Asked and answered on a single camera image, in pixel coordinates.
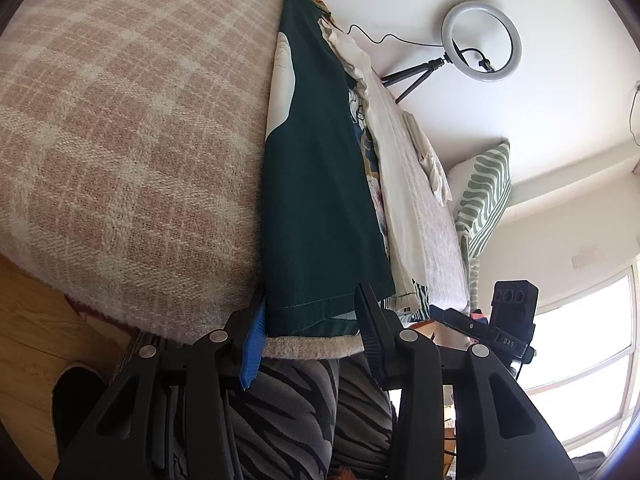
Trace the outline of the white printed teal t-shirt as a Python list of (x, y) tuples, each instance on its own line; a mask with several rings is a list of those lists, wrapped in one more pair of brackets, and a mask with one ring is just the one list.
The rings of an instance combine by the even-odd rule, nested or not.
[(271, 81), (260, 258), (271, 337), (357, 333), (355, 292), (428, 313), (399, 108), (314, 0), (284, 0)]

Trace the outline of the pink plaid bed blanket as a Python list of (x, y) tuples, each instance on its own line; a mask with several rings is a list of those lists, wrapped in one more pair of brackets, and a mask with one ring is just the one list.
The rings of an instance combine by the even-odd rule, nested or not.
[(282, 0), (1, 0), (1, 251), (189, 342), (242, 308)]

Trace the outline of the folded white shirt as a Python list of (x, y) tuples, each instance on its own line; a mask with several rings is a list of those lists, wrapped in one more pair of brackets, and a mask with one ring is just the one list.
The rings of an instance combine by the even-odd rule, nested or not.
[(406, 125), (411, 138), (418, 162), (427, 175), (431, 190), (440, 206), (447, 207), (452, 201), (450, 186), (448, 184), (446, 171), (437, 156), (428, 137), (416, 121), (413, 114), (404, 110), (402, 119)]

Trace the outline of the green patterned white pillow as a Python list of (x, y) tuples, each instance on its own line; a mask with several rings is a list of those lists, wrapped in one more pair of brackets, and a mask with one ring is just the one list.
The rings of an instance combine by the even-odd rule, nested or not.
[(478, 304), (480, 255), (511, 197), (510, 143), (503, 141), (460, 162), (449, 171), (447, 178), (452, 196), (449, 210), (468, 277), (466, 310), (473, 311)]

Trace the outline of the zebra striped grey trousers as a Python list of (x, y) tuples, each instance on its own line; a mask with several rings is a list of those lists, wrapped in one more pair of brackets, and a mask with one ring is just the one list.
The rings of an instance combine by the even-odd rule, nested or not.
[(247, 479), (385, 479), (396, 413), (363, 354), (263, 359), (230, 392), (229, 419)]

